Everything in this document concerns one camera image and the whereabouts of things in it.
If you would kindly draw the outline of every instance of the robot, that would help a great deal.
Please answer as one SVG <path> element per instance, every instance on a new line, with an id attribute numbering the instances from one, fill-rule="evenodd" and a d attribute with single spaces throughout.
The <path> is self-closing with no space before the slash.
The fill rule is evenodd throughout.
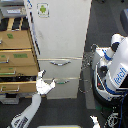
<path id="1" fill-rule="evenodd" d="M 93 91 L 105 104 L 116 105 L 128 90 L 128 37 L 114 34 L 111 46 L 96 48 Z"/>
<path id="2" fill-rule="evenodd" d="M 50 92 L 53 88 L 55 88 L 54 80 L 52 81 L 50 85 L 48 85 L 42 79 L 45 72 L 46 71 L 43 70 L 38 73 L 38 77 L 36 80 L 37 93 L 35 93 L 32 96 L 31 105 L 27 107 L 21 114 L 16 115 L 11 122 L 11 127 L 8 126 L 7 128 L 27 128 L 40 106 L 41 95 L 45 95 L 48 92 Z"/>

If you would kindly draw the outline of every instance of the white cabinet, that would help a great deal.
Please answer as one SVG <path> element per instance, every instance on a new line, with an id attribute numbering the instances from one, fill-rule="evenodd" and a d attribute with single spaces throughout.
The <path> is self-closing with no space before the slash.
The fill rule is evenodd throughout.
<path id="1" fill-rule="evenodd" d="M 91 0 L 30 0 L 29 3 L 24 0 L 24 3 L 40 70 L 47 71 L 44 78 L 77 78 L 77 86 L 74 82 L 56 86 L 48 98 L 76 98 Z M 63 90 L 70 91 L 62 96 Z"/>

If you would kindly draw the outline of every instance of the white robot body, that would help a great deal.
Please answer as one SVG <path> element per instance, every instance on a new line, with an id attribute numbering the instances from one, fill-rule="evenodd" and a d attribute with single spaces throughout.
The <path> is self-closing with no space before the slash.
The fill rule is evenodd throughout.
<path id="1" fill-rule="evenodd" d="M 92 64 L 93 67 L 95 66 L 95 89 L 103 99 L 112 101 L 112 99 L 123 96 L 124 91 L 128 89 L 126 86 L 125 88 L 121 87 L 128 74 L 128 37 L 124 38 L 115 34 L 112 36 L 111 47 L 107 50 L 101 48 L 101 50 L 104 56 L 99 54 L 100 57 L 97 57 L 100 58 L 99 62 L 93 62 Z"/>

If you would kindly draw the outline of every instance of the cabinet drawer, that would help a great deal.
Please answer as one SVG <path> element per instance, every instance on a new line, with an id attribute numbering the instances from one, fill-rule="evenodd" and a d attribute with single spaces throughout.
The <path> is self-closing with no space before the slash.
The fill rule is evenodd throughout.
<path id="1" fill-rule="evenodd" d="M 44 78 L 79 77 L 82 59 L 38 61 L 40 70 L 46 70 Z"/>
<path id="2" fill-rule="evenodd" d="M 36 81 L 0 83 L 0 93 L 36 92 Z"/>
<path id="3" fill-rule="evenodd" d="M 31 49 L 0 50 L 0 66 L 34 65 L 35 61 Z"/>
<path id="4" fill-rule="evenodd" d="M 3 31 L 0 32 L 0 49 L 31 48 L 28 31 Z"/>
<path id="5" fill-rule="evenodd" d="M 36 65 L 20 66 L 20 67 L 0 67 L 0 77 L 15 77 L 15 76 L 35 76 L 38 75 Z"/>
<path id="6" fill-rule="evenodd" d="M 55 88 L 47 94 L 48 99 L 77 98 L 79 79 L 55 79 L 55 81 Z"/>

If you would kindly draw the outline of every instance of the drawer handle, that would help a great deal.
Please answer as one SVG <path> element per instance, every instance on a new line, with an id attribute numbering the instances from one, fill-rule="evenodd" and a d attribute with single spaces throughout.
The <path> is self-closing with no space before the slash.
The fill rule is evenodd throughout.
<path id="1" fill-rule="evenodd" d="M 8 72 L 8 73 L 0 73 L 0 75 L 15 75 L 16 71 L 14 72 Z"/>
<path id="2" fill-rule="evenodd" d="M 7 59 L 7 61 L 1 61 L 0 64 L 5 64 L 5 63 L 8 63 L 9 62 L 9 59 Z"/>
<path id="3" fill-rule="evenodd" d="M 68 82 L 70 82 L 69 80 L 55 80 L 55 83 L 56 84 L 66 84 L 66 83 L 68 83 Z"/>
<path id="4" fill-rule="evenodd" d="M 69 64 L 69 63 L 71 63 L 71 61 L 67 61 L 67 62 L 64 62 L 64 63 L 56 63 L 56 62 L 54 62 L 54 61 L 50 61 L 50 63 L 51 64 L 54 64 L 54 65 L 57 65 L 57 66 L 64 66 L 64 65 L 66 65 L 66 64 Z"/>
<path id="5" fill-rule="evenodd" d="M 6 90 L 6 91 L 4 91 L 3 90 L 4 88 L 5 88 L 5 86 L 1 87 L 1 92 L 4 92 L 4 93 L 6 93 L 6 92 L 19 92 L 19 86 L 18 86 L 17 90 Z"/>

